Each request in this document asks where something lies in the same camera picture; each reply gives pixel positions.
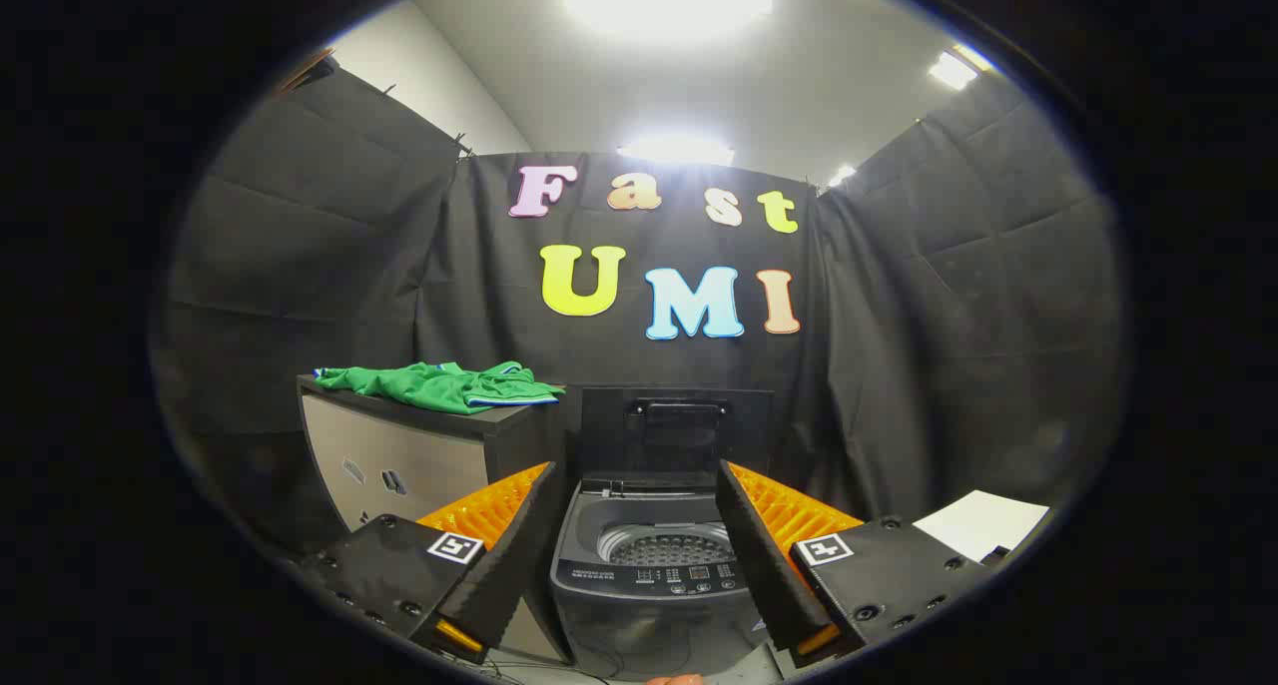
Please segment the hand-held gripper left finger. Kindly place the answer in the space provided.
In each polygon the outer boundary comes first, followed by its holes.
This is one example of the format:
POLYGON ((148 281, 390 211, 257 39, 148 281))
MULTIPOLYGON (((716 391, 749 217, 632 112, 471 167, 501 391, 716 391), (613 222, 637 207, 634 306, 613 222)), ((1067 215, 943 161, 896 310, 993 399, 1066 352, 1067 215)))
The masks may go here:
POLYGON ((427 516, 383 512, 302 558, 302 581, 403 642, 481 665, 535 584, 561 493, 547 461, 427 516))

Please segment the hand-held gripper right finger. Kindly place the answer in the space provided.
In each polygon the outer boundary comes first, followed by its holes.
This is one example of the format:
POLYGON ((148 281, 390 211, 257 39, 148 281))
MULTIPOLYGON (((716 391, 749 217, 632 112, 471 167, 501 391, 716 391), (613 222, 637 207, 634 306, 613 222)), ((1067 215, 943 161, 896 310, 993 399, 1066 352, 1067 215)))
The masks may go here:
POLYGON ((999 550, 976 558, 898 518, 863 521, 718 463, 716 504, 776 649, 797 667, 900 638, 982 587, 999 550))

